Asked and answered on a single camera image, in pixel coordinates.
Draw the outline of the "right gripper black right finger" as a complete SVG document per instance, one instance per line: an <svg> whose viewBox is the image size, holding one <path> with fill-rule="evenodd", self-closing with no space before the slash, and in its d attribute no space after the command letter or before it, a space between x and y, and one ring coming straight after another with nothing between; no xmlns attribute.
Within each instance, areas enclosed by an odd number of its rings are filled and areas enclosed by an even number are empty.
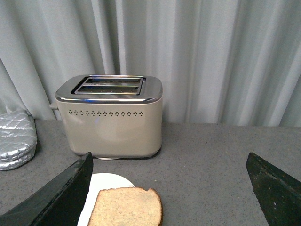
<svg viewBox="0 0 301 226"><path fill-rule="evenodd" d="M253 192L270 226L301 224L301 182L255 153L246 168Z"/></svg>

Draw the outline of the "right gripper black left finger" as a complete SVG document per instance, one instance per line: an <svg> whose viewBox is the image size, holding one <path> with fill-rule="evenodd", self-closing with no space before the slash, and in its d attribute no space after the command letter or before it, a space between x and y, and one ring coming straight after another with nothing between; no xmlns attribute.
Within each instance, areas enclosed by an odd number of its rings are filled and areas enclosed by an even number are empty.
<svg viewBox="0 0 301 226"><path fill-rule="evenodd" d="M86 153L0 217L2 226L75 226L86 202L93 157Z"/></svg>

